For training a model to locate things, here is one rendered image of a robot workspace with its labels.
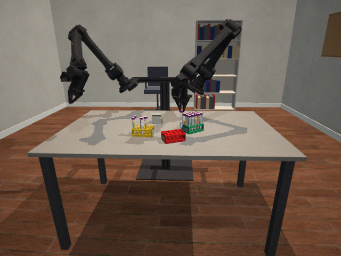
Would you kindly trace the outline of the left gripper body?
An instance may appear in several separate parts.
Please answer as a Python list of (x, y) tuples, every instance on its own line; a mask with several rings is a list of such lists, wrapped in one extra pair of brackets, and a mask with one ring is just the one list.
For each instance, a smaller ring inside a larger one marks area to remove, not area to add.
[(188, 99), (190, 99), (192, 97), (192, 95), (187, 95), (186, 97), (182, 97), (180, 96), (180, 98), (178, 100), (181, 100), (181, 101), (187, 101)]

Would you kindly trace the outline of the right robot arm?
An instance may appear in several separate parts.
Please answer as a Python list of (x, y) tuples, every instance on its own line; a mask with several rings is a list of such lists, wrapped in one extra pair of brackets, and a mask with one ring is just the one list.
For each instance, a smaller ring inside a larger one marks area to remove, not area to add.
[[(122, 68), (116, 63), (112, 63), (103, 52), (97, 47), (97, 45), (91, 40), (86, 28), (81, 25), (76, 25), (68, 34), (68, 39), (71, 41), (71, 59), (70, 66), (66, 69), (67, 72), (62, 72), (60, 76), (61, 82), (71, 82), (70, 86), (76, 88), (79, 80), (80, 82), (86, 82), (89, 73), (85, 71), (87, 64), (83, 58), (82, 53), (82, 41), (87, 45), (87, 47), (94, 53), (94, 55), (101, 61), (105, 67), (105, 72), (111, 80), (117, 79), (119, 89), (122, 90), (128, 84), (132, 82), (132, 78), (128, 79), (123, 75)], [(112, 68), (113, 67), (113, 68)], [(112, 68), (112, 69), (111, 69)], [(110, 70), (111, 69), (111, 70)], [(79, 80), (77, 80), (79, 79)]]

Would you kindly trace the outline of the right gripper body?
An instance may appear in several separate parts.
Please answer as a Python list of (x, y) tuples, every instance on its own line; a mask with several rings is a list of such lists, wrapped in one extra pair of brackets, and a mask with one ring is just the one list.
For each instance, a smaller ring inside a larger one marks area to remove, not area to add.
[[(74, 93), (74, 94), (82, 95), (83, 92), (85, 91), (85, 90), (83, 90), (84, 86), (85, 86), (85, 82), (80, 82), (80, 80), (79, 80), (79, 83), (78, 83), (78, 85), (77, 85), (76, 88), (73, 88), (73, 87), (69, 86), (69, 89), (68, 89), (68, 90), (69, 90), (70, 92)], [(73, 90), (72, 90), (72, 89), (73, 89)], [(74, 92), (73, 92), (73, 91), (74, 91)]]

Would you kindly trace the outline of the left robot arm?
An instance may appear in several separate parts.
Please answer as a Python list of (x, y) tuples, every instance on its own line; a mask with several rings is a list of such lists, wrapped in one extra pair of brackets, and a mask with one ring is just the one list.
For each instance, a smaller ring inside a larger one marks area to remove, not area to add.
[[(178, 100), (180, 96), (186, 97), (188, 95), (188, 87), (182, 87), (190, 84), (203, 92), (205, 81), (209, 81), (214, 75), (216, 69), (216, 61), (224, 52), (232, 39), (235, 39), (241, 32), (241, 27), (233, 22), (231, 19), (226, 19), (221, 25), (222, 30), (196, 57), (192, 58), (187, 64), (183, 66), (180, 74), (171, 80), (172, 97)], [(213, 55), (212, 55), (213, 54)], [(211, 56), (212, 55), (212, 56)], [(206, 60), (211, 58), (206, 63)], [(196, 76), (198, 77), (196, 78)], [(194, 80), (193, 80), (194, 79)]]

